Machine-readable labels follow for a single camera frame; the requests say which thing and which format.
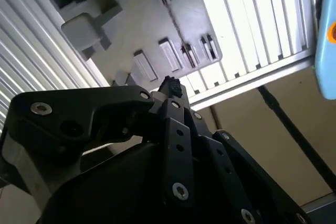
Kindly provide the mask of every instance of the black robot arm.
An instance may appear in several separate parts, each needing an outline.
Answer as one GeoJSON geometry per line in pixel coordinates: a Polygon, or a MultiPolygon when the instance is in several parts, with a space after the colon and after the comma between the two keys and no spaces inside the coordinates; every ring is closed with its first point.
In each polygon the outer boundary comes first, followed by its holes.
{"type": "Polygon", "coordinates": [[[0,140],[0,177],[30,193],[39,223],[311,223],[226,131],[212,134],[185,88],[23,93],[0,140]],[[142,136],[82,173],[88,148],[142,136]]]}

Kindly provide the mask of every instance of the orange sticker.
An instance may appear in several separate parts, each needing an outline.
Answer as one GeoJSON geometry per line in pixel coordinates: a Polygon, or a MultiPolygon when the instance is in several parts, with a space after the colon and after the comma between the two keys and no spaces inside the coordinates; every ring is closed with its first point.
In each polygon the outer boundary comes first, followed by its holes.
{"type": "Polygon", "coordinates": [[[336,22],[329,27],[327,37],[329,42],[336,44],[336,22]]]}

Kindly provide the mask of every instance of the white louvered panel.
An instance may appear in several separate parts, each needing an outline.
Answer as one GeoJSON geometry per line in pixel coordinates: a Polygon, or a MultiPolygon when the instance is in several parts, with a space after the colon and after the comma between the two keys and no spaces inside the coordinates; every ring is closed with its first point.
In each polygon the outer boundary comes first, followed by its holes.
{"type": "Polygon", "coordinates": [[[188,74],[187,77],[195,93],[202,93],[206,90],[202,77],[198,71],[188,74]]]}
{"type": "Polygon", "coordinates": [[[49,83],[53,89],[65,89],[67,85],[64,80],[57,74],[61,71],[56,65],[50,66],[52,58],[47,62],[46,58],[50,55],[48,51],[41,45],[40,41],[34,36],[32,31],[25,25],[23,20],[16,14],[6,0],[0,0],[0,6],[3,7],[0,11],[1,26],[9,38],[18,45],[19,49],[24,52],[29,58],[29,55],[35,55],[34,64],[39,71],[48,76],[49,83]]]}
{"type": "Polygon", "coordinates": [[[7,72],[5,70],[3,70],[3,68],[0,67],[0,75],[2,77],[2,81],[5,84],[7,84],[7,86],[10,87],[11,90],[15,94],[19,94],[19,93],[25,92],[25,89],[23,89],[18,82],[16,82],[12,77],[10,77],[10,75],[7,72]]]}
{"type": "Polygon", "coordinates": [[[214,88],[215,83],[220,85],[225,82],[223,71],[218,62],[202,68],[200,72],[208,89],[214,88]]]}
{"type": "Polygon", "coordinates": [[[249,28],[253,36],[254,45],[258,54],[260,66],[264,67],[268,65],[266,47],[263,41],[263,31],[261,30],[258,14],[256,12],[257,6],[254,4],[254,0],[243,0],[246,16],[249,22],[249,28]]]}
{"type": "MultiPolygon", "coordinates": [[[[312,0],[204,0],[204,3],[223,54],[221,64],[226,82],[191,97],[193,108],[204,108],[229,98],[230,95],[223,95],[226,92],[247,91],[248,87],[257,87],[257,83],[264,84],[266,79],[311,64],[315,47],[312,13],[316,11],[312,10],[312,0]],[[234,58],[244,60],[248,70],[244,76],[233,73],[237,67],[231,71],[225,68],[225,57],[233,54],[236,44],[239,53],[234,58]]],[[[204,75],[209,73],[200,72],[208,85],[204,75]]]]}
{"type": "Polygon", "coordinates": [[[272,0],[272,6],[276,19],[282,56],[288,57],[291,55],[291,52],[282,0],[272,0]]]}
{"type": "Polygon", "coordinates": [[[291,53],[302,51],[303,34],[298,0],[283,0],[291,53]]]}
{"type": "Polygon", "coordinates": [[[1,95],[4,98],[4,104],[8,107],[10,100],[16,95],[16,93],[14,93],[13,90],[2,80],[0,80],[0,90],[1,95]]]}
{"type": "Polygon", "coordinates": [[[108,85],[64,39],[62,23],[49,0],[0,0],[0,130],[18,93],[108,85]]]}
{"type": "Polygon", "coordinates": [[[228,80],[233,80],[235,74],[246,74],[243,58],[230,21],[224,0],[204,0],[210,20],[213,24],[220,49],[223,53],[221,60],[228,80]]]}
{"type": "Polygon", "coordinates": [[[306,48],[315,46],[314,25],[312,22],[312,8],[310,0],[300,0],[303,37],[306,48]]]}
{"type": "Polygon", "coordinates": [[[279,46],[277,27],[271,0],[254,0],[261,23],[261,33],[263,35],[265,50],[269,63],[279,60],[281,49],[279,46]]]}
{"type": "Polygon", "coordinates": [[[250,24],[248,22],[243,0],[227,0],[227,6],[233,20],[238,41],[249,72],[255,71],[259,64],[250,24]]]}

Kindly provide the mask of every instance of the black cable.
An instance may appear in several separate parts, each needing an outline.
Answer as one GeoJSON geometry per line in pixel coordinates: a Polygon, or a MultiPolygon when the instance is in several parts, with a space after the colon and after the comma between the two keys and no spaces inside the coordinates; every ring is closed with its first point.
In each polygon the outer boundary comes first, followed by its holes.
{"type": "Polygon", "coordinates": [[[293,137],[295,142],[299,145],[303,153],[313,164],[318,173],[322,176],[324,181],[328,184],[334,194],[336,194],[336,176],[329,166],[324,162],[321,156],[309,144],[307,139],[302,135],[295,124],[290,120],[287,114],[280,107],[277,99],[266,89],[265,86],[258,88],[259,93],[264,99],[268,107],[274,111],[279,120],[282,122],[286,130],[293,137]]]}

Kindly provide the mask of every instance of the light blue object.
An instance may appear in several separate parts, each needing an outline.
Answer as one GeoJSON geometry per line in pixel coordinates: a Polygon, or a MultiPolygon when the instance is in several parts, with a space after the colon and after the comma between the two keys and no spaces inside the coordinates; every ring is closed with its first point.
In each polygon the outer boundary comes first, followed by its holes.
{"type": "Polygon", "coordinates": [[[336,22],[336,0],[323,0],[315,71],[322,95],[336,99],[336,44],[328,39],[328,30],[336,22]]]}

